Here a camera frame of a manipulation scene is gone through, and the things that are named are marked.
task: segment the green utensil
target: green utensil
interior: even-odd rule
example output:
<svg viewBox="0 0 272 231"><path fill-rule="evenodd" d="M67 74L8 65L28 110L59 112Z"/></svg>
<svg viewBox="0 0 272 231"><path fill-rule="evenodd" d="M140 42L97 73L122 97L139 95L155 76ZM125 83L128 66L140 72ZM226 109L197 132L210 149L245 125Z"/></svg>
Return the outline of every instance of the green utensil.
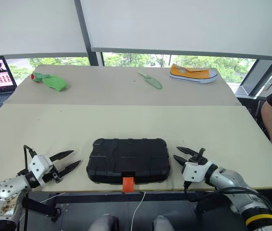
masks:
<svg viewBox="0 0 272 231"><path fill-rule="evenodd" d="M155 87L155 88L157 88L159 90L163 88L163 86L161 85L161 83L157 79L152 78L149 75L146 75L145 73L142 73L140 71L138 71L138 73L140 75L142 75L144 77L144 80L146 82L148 82L149 84L151 84L153 87Z"/></svg>

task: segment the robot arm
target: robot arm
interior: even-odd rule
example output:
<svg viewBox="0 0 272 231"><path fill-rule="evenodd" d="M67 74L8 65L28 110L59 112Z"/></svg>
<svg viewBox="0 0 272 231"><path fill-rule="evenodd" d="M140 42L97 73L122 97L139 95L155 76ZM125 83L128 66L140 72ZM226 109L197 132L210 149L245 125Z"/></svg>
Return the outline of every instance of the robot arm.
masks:
<svg viewBox="0 0 272 231"><path fill-rule="evenodd" d="M35 151L24 145L31 154L32 161L28 169L21 170L16 177L8 178L0 182L0 230L14 231L22 213L22 201L25 195L38 186L45 186L51 180L56 183L61 181L61 177L72 171L80 161L74 162L61 172L58 172L53 165L53 161L60 160L73 151L58 153L52 157L37 155Z"/></svg>
<svg viewBox="0 0 272 231"><path fill-rule="evenodd" d="M256 190L249 187L242 176L235 171L218 167L213 161L204 158L202 148L199 153L183 147L177 147L181 152L192 157L187 161L174 155L174 158L183 166L182 174L185 180L185 189L192 182L205 180L226 195L233 206L245 220L250 231L272 231L272 208L266 199Z"/></svg>

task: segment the table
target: table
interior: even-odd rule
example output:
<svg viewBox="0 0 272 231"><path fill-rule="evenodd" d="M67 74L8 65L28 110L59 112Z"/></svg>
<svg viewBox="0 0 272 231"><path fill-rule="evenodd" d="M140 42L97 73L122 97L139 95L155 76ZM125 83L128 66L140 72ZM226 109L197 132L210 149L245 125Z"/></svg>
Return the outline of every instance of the table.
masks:
<svg viewBox="0 0 272 231"><path fill-rule="evenodd" d="M169 68L40 65L38 73L54 74L69 86L56 92L44 84L25 79L6 103L85 105L241 105L218 74L210 84L197 84L169 77ZM142 71L158 79L163 89L146 83Z"/></svg>
<svg viewBox="0 0 272 231"><path fill-rule="evenodd" d="M45 192L121 191L121 185L96 184L86 173L92 143L98 138L162 138L167 142L171 172L161 183L135 185L137 191L183 189L176 146L206 148L205 157L239 172L253 188L272 188L272 145L242 106L120 106L5 104L0 109L0 180L24 168L23 145L49 156L75 154L55 162L58 168L79 159L73 172ZM192 189L209 189L204 182Z"/></svg>

